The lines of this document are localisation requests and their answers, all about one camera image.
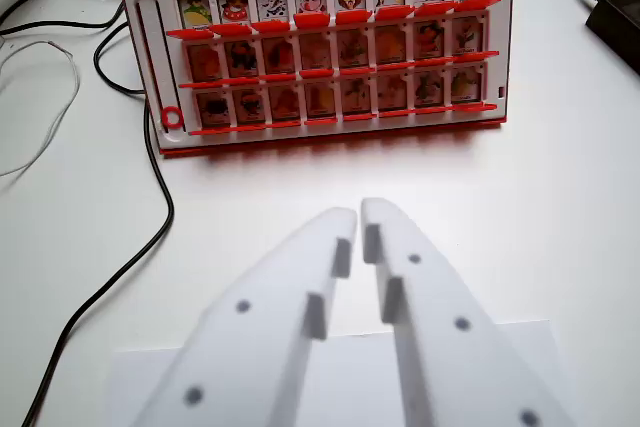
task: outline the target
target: black device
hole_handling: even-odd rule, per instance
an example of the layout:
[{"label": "black device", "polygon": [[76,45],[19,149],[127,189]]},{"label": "black device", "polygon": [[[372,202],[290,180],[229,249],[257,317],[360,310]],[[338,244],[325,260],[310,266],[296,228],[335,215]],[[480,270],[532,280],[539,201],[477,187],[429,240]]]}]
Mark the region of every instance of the black device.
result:
[{"label": "black device", "polygon": [[599,0],[587,27],[640,74],[640,0]]}]

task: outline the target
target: white table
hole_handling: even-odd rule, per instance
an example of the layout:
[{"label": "white table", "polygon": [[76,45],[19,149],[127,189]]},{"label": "white table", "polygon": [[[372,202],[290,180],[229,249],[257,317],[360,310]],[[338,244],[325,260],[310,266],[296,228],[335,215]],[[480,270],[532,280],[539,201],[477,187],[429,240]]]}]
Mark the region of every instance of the white table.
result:
[{"label": "white table", "polygon": [[[211,300],[293,229],[330,206],[358,208],[365,196],[410,212],[496,321],[551,319],[582,425],[637,425],[640,78],[584,26],[582,1],[514,0],[501,128],[162,160],[174,226],[81,322],[39,425],[101,425],[114,351],[181,345]],[[116,5],[34,0],[5,25],[97,22]],[[165,217],[142,103],[93,70],[103,37],[51,28],[8,42],[60,43],[75,55],[82,87],[38,163],[15,183],[0,180],[3,426],[22,421],[71,313]],[[108,51],[104,67],[140,85],[128,41]],[[7,66],[1,167],[39,145],[73,86],[68,69],[46,47]],[[356,258],[338,287],[331,333],[386,329],[377,312],[374,272]]]}]

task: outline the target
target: white plastic part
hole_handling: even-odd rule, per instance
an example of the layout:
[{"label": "white plastic part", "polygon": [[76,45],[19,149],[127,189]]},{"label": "white plastic part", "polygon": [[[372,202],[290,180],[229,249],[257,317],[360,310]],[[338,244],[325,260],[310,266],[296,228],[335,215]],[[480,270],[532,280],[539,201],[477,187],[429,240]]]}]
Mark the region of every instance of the white plastic part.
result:
[{"label": "white plastic part", "polygon": [[[225,132],[216,134],[201,134],[203,127],[200,120],[199,111],[196,105],[195,93],[206,93],[216,89],[191,89],[180,88],[180,84],[188,84],[191,82],[191,72],[188,62],[185,61],[184,46],[192,44],[203,44],[206,41],[182,41],[172,37],[161,38],[162,34],[167,31],[183,29],[183,24],[180,16],[180,10],[176,0],[124,0],[127,12],[129,12],[129,22],[132,33],[132,38],[136,50],[136,54],[140,64],[140,70],[142,73],[143,82],[154,118],[154,126],[158,135],[158,141],[163,151],[171,151],[172,149],[182,148],[198,148],[221,144],[233,144],[244,142],[256,142],[277,140],[295,137],[312,137],[319,135],[330,134],[346,134],[355,132],[367,132],[373,130],[387,130],[397,129],[405,127],[422,127],[430,125],[442,125],[442,124],[457,124],[474,121],[502,121],[506,116],[506,96],[500,96],[499,92],[504,91],[507,85],[508,79],[508,59],[510,51],[510,28],[511,28],[511,0],[501,0],[500,2],[492,5],[488,10],[483,10],[483,15],[486,15],[487,19],[490,19],[490,28],[485,29],[483,33],[483,51],[499,51],[500,54],[495,57],[490,57],[485,61],[465,63],[465,66],[480,66],[484,67],[485,74],[481,77],[480,88],[480,100],[487,103],[496,105],[495,110],[487,110],[482,112],[465,112],[465,111],[447,111],[440,113],[410,113],[410,115],[398,116],[398,117],[377,117],[369,120],[358,121],[344,121],[342,115],[337,114],[336,123],[322,124],[322,125],[305,125],[306,119],[306,96],[299,96],[299,108],[300,108],[300,121],[301,125],[285,127],[285,128],[271,128],[268,119],[265,119],[265,126],[261,130],[247,130],[237,132]],[[219,21],[217,0],[209,0],[211,4],[211,14],[214,19],[214,23]],[[251,2],[251,13],[254,16],[255,12],[255,0]],[[328,12],[332,15],[329,26],[325,29],[300,31],[297,29],[295,22],[293,21],[293,6],[289,5],[289,22],[291,24],[290,35],[294,37],[294,42],[297,42],[297,36],[303,33],[311,32],[329,32],[330,41],[332,45],[331,61],[332,68],[334,69],[334,77],[323,79],[309,79],[301,81],[298,79],[298,92],[304,92],[304,84],[313,82],[325,82],[335,81],[334,92],[335,99],[337,100],[337,111],[341,112],[339,107],[341,95],[340,80],[337,78],[339,72],[338,54],[336,50],[336,30],[346,30],[352,28],[359,28],[362,25],[351,24],[344,26],[335,26],[334,3],[333,0],[327,0]],[[374,6],[367,6],[367,10],[374,10]],[[373,29],[375,26],[390,25],[407,23],[407,35],[405,36],[407,61],[411,62],[411,51],[414,43],[414,23],[425,22],[434,19],[457,18],[465,17],[468,15],[475,15],[475,13],[467,12],[453,12],[444,15],[427,16],[422,18],[416,18],[413,14],[410,14],[406,19],[399,19],[395,21],[375,21],[372,15],[369,18],[369,22],[366,25],[369,26],[369,37],[373,39]],[[229,42],[239,39],[251,39],[260,44],[263,38],[268,37],[280,37],[286,34],[259,34],[253,30],[251,34],[243,37],[220,37],[214,36],[215,42]],[[445,56],[447,51],[451,50],[451,39],[447,41],[447,47],[445,48]],[[369,61],[375,58],[375,49],[371,49],[370,46]],[[220,56],[221,72],[223,75],[228,74],[226,66],[226,56]],[[444,106],[451,107],[451,71],[457,68],[457,64],[447,64],[445,66],[434,67],[413,67],[410,66],[405,70],[398,70],[398,74],[407,73],[409,78],[413,78],[414,72],[420,70],[442,70],[444,68],[445,74],[443,75],[443,100]],[[377,71],[368,74],[371,77],[371,92],[376,92],[377,79],[380,75],[385,75],[384,71]],[[413,80],[407,82],[407,109],[413,110],[414,107],[414,94],[417,86],[412,85]],[[277,82],[266,82],[264,79],[259,81],[259,87],[269,88],[284,85]],[[226,93],[230,90],[238,89],[252,89],[258,87],[256,85],[236,86],[230,89],[226,89]],[[231,128],[237,128],[237,116],[234,114],[233,102],[228,102],[229,117],[231,119]],[[183,129],[165,129],[161,121],[162,109],[168,106],[176,106],[180,108],[184,118]],[[264,111],[270,111],[271,105],[269,96],[265,97]],[[375,109],[372,109],[372,113],[377,114]]]},{"label": "white plastic part", "polygon": [[331,209],[268,254],[203,315],[136,427],[291,427],[311,339],[348,277],[356,213]]},{"label": "white plastic part", "polygon": [[411,219],[366,199],[362,232],[394,327],[407,427],[574,425]]}]

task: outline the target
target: red hinge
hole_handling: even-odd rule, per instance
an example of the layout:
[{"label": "red hinge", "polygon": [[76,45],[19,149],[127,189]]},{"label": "red hinge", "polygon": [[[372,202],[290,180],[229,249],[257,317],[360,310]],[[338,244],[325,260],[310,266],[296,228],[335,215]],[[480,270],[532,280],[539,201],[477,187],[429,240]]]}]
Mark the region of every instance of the red hinge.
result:
[{"label": "red hinge", "polygon": [[431,65],[443,65],[446,64],[447,62],[453,62],[454,57],[435,57],[433,59],[422,59],[422,60],[416,60],[414,62],[414,65],[416,67],[428,67]]},{"label": "red hinge", "polygon": [[376,20],[404,19],[411,12],[416,10],[413,5],[389,5],[380,7],[376,12]]},{"label": "red hinge", "polygon": [[382,72],[385,70],[406,69],[407,67],[411,67],[412,65],[413,65],[413,61],[396,62],[395,64],[383,64],[378,66],[378,72]]},{"label": "red hinge", "polygon": [[329,25],[329,14],[304,12],[302,14],[294,14],[293,20],[299,29],[314,29]]},{"label": "red hinge", "polygon": [[453,110],[451,106],[449,107],[420,107],[419,109],[415,109],[414,112],[416,114],[437,114],[439,112],[447,112],[449,110]]},{"label": "red hinge", "polygon": [[313,70],[301,70],[300,77],[303,79],[317,79],[318,77],[331,77],[333,75],[333,69],[313,69]]},{"label": "red hinge", "polygon": [[213,32],[196,29],[169,30],[167,31],[167,35],[181,40],[204,40],[213,38]]},{"label": "red hinge", "polygon": [[264,22],[255,22],[251,24],[251,27],[256,29],[261,34],[268,34],[271,32],[286,32],[291,28],[289,22],[284,20],[265,20]]},{"label": "red hinge", "polygon": [[284,82],[287,80],[296,80],[296,74],[267,74],[261,75],[259,78],[266,82]]},{"label": "red hinge", "polygon": [[215,24],[210,25],[209,30],[223,37],[249,35],[252,33],[251,27],[244,24]]},{"label": "red hinge", "polygon": [[461,0],[456,3],[453,8],[456,12],[467,12],[469,10],[484,10],[490,5],[500,2],[501,0]]},{"label": "red hinge", "polygon": [[413,110],[404,109],[404,110],[389,110],[386,112],[378,112],[378,116],[380,117],[400,117],[402,115],[409,115]]},{"label": "red hinge", "polygon": [[472,102],[469,104],[456,104],[453,105],[451,110],[456,112],[484,112],[485,110],[496,110],[498,106],[496,104],[485,104],[484,102]]},{"label": "red hinge", "polygon": [[213,82],[194,82],[192,84],[180,84],[182,89],[215,89],[216,87],[222,87],[223,85],[247,85],[247,84],[259,84],[260,80],[257,77],[237,77],[235,79],[221,79]]},{"label": "red hinge", "polygon": [[336,25],[366,22],[371,17],[371,14],[370,10],[344,10],[336,13]]},{"label": "red hinge", "polygon": [[340,75],[363,75],[370,74],[375,69],[373,67],[354,67],[353,69],[340,69]]},{"label": "red hinge", "polygon": [[445,0],[444,2],[425,2],[415,10],[414,17],[424,17],[425,15],[446,14],[447,11],[453,9],[456,3],[453,0]]},{"label": "red hinge", "polygon": [[497,50],[490,50],[487,52],[469,52],[466,54],[456,55],[453,58],[453,61],[457,64],[460,62],[479,62],[484,59],[488,59],[489,57],[493,57],[499,55],[500,52]]},{"label": "red hinge", "polygon": [[299,120],[290,120],[286,122],[274,122],[273,124],[267,125],[267,128],[280,129],[282,127],[299,127],[299,126],[300,126]]},{"label": "red hinge", "polygon": [[375,119],[377,117],[376,114],[352,114],[343,116],[343,120],[345,122],[349,122],[350,120],[370,120]]},{"label": "red hinge", "polygon": [[304,121],[304,125],[321,125],[321,124],[337,124],[338,119],[335,117],[327,119],[309,119]]}]

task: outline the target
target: red plastic frame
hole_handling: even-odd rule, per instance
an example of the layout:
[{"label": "red plastic frame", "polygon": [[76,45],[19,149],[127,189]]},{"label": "red plastic frame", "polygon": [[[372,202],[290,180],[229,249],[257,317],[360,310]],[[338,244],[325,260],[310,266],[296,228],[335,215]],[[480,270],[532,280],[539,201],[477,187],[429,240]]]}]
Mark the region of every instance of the red plastic frame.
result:
[{"label": "red plastic frame", "polygon": [[336,25],[357,24],[366,22],[371,17],[370,10],[344,10],[336,12]]},{"label": "red plastic frame", "polygon": [[[176,114],[178,116],[178,121],[171,122],[169,120],[169,114]],[[162,125],[164,125],[167,129],[181,129],[184,126],[184,117],[182,116],[182,111],[174,105],[170,105],[162,109]]]},{"label": "red plastic frame", "polygon": [[416,10],[413,5],[388,5],[380,7],[376,12],[376,20],[404,19],[411,12]]}]

